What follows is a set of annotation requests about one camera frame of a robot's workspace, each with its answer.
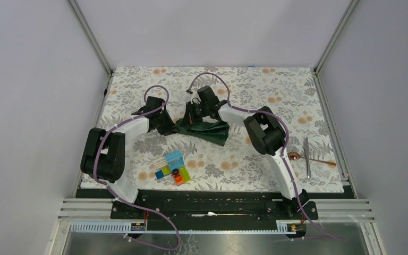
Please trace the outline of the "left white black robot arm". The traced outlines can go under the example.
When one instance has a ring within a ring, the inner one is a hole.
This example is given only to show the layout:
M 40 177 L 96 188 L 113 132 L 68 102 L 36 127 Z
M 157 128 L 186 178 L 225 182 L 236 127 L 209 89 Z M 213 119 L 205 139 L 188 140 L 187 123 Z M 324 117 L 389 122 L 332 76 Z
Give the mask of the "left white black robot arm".
M 154 129 L 169 133 L 174 129 L 174 123 L 166 111 L 166 101 L 149 96 L 144 106 L 109 131 L 92 128 L 81 158 L 81 172 L 109 189 L 117 201 L 124 202 L 123 211 L 130 218 L 141 216 L 144 205 L 137 200 L 139 189 L 123 176 L 126 145 Z

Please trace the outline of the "silver table knife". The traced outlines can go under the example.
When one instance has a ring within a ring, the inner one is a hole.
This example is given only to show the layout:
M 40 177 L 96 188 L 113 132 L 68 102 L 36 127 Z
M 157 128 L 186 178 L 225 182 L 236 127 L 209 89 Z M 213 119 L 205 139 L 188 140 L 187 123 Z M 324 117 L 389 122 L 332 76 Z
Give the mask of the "silver table knife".
M 312 178 L 312 173 L 311 173 L 311 168 L 310 168 L 310 158 L 309 158 L 309 140 L 308 137 L 304 139 L 303 142 L 303 152 L 305 156 L 305 162 L 306 162 L 306 172 L 307 172 L 307 178 L 311 179 Z

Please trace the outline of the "dark green cloth napkin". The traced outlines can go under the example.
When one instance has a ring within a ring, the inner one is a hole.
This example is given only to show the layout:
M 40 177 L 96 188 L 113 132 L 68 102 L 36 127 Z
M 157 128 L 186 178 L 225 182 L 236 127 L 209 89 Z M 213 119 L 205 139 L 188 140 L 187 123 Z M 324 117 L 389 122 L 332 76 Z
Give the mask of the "dark green cloth napkin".
M 183 118 L 175 122 L 175 126 L 167 134 L 182 134 L 206 140 L 219 146 L 224 146 L 229 136 L 230 125 L 224 121 L 190 122 Z

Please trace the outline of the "colourful toy brick assembly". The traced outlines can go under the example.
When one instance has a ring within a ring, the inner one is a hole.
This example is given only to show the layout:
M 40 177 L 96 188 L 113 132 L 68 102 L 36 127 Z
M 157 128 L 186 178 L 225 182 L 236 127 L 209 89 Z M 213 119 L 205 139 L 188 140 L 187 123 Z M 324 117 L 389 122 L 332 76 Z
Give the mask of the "colourful toy brick assembly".
M 171 176 L 177 186 L 191 180 L 191 176 L 184 163 L 183 155 L 178 150 L 156 159 L 153 164 L 157 168 L 155 172 L 157 180 Z

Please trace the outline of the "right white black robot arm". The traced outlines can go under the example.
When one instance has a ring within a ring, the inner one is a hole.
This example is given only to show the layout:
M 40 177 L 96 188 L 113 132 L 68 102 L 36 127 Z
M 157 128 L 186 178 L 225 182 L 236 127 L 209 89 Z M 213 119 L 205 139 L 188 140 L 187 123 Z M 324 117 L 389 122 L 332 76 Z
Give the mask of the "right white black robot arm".
M 285 123 L 267 106 L 258 110 L 244 109 L 232 105 L 228 99 L 219 100 L 209 86 L 200 88 L 197 96 L 186 103 L 182 123 L 190 128 L 202 123 L 203 118 L 210 117 L 219 122 L 244 125 L 254 149 L 266 156 L 278 180 L 280 193 L 286 201 L 284 214 L 291 219 L 302 215 L 309 198 L 306 190 L 298 188 L 287 155 L 290 134 Z

